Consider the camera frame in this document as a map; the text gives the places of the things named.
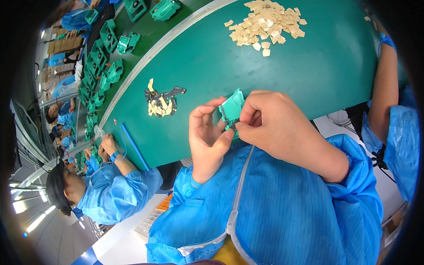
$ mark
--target ceiling light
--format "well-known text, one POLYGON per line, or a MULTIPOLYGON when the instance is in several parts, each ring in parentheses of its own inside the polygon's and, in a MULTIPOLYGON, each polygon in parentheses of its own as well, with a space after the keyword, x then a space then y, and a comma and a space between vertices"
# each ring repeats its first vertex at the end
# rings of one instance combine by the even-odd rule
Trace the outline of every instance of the ceiling light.
POLYGON ((39 225, 41 221, 43 221, 44 217, 46 217, 45 213, 43 213, 37 219, 35 219, 35 221, 28 226, 27 232, 30 233, 32 230, 34 230, 37 227, 37 225, 39 225))
POLYGON ((22 213, 26 210, 25 204, 23 201, 16 201, 13 203, 13 208, 15 208, 16 214, 22 213))
POLYGON ((44 193, 44 191, 42 190, 39 193, 40 193, 40 196, 41 196, 41 199, 43 200, 43 202, 46 202, 47 201, 47 197, 46 197, 46 194, 44 193))
POLYGON ((50 207, 49 209, 47 209, 47 211, 45 212, 45 214, 49 214, 49 213, 51 213, 53 210, 54 210, 54 208, 56 208, 56 206, 52 206, 52 207, 50 207))

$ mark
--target hand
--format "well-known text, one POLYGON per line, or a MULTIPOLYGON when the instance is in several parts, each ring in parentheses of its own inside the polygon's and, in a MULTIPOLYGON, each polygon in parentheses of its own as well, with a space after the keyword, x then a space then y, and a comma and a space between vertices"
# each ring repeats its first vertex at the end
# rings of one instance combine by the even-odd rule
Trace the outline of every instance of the hand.
POLYGON ((311 170, 327 182, 342 181, 349 170, 346 155, 319 134, 287 94, 252 91, 236 128, 241 140, 311 170))
POLYGON ((107 152, 105 151, 105 149, 103 148, 102 144, 100 144, 99 146, 99 155, 103 159, 103 162, 109 162, 109 156, 107 152))
POLYGON ((66 39, 75 39, 77 37, 77 33, 78 33, 78 30, 76 30, 76 29, 68 32, 68 34, 66 34, 66 39))
POLYGON ((97 7, 99 6, 100 1, 101 1, 101 0, 93 0, 93 1, 91 1, 90 9, 95 9, 95 8, 97 8, 97 7))
POLYGON ((225 123, 222 119, 214 126, 212 113, 227 98, 216 98, 200 105, 190 113, 189 142, 193 158, 193 179, 205 183, 218 171, 224 154, 229 150, 234 131, 222 132, 225 123))
POLYGON ((89 161, 90 160, 90 156, 91 156, 91 149, 90 149, 90 147, 87 147, 87 148, 84 149, 84 155, 85 155, 85 159, 89 161))
POLYGON ((69 113, 74 113, 74 109, 75 109, 75 100, 73 98, 71 98, 71 107, 69 108, 69 113))
POLYGON ((105 134, 105 136, 103 136, 101 146, 102 148, 104 148, 104 150, 109 156, 112 156, 113 153, 118 151, 118 148, 116 147, 116 143, 113 140, 113 136, 111 134, 105 134))

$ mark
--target coiled blue cord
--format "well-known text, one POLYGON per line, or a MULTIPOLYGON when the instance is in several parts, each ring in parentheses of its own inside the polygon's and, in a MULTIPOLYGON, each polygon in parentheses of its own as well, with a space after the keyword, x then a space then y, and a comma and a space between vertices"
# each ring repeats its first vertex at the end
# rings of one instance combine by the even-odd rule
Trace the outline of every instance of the coiled blue cord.
POLYGON ((124 139, 124 135, 122 133, 122 130, 124 130, 125 134, 127 135, 128 140, 130 140, 130 143, 132 144, 132 146, 134 147, 135 151, 137 152, 137 155, 140 158, 140 160, 143 163, 143 165, 146 168, 146 170, 147 171, 150 171, 150 167, 147 165, 146 160, 144 160, 143 155, 141 154, 140 150, 138 149, 137 145, 135 144, 134 140, 132 139, 132 137, 131 137, 130 133, 128 132, 127 128, 125 127, 124 123, 121 123, 121 136, 122 136, 122 139, 124 140, 125 154, 124 154, 123 158, 117 159, 117 160, 118 161, 121 161, 127 155, 127 144, 125 143, 125 139, 124 139))

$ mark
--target white floor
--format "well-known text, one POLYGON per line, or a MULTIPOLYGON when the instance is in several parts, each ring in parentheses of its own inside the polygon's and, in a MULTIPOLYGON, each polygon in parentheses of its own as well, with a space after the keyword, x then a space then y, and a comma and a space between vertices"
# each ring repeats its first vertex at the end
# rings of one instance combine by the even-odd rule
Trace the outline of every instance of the white floor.
MULTIPOLYGON (((347 114, 344 110, 340 110, 338 112, 330 114, 330 117, 337 120, 344 120, 347 118, 347 114)), ((314 122, 320 131, 321 135, 324 137, 329 137, 336 134, 347 134, 352 139, 361 144, 364 148, 365 145, 359 140, 358 135, 349 131, 346 128, 339 127, 333 124, 327 116, 322 116, 317 119, 314 119, 314 122)), ((393 178, 393 175, 390 171, 385 170, 385 172, 393 178)), ((397 186, 394 182, 392 182, 378 167, 374 168, 374 175, 377 179, 377 192, 380 195, 381 201, 383 202, 384 207, 384 215, 383 221, 387 219, 397 208, 399 208, 404 200, 400 196, 400 193, 397 189, 397 186)))

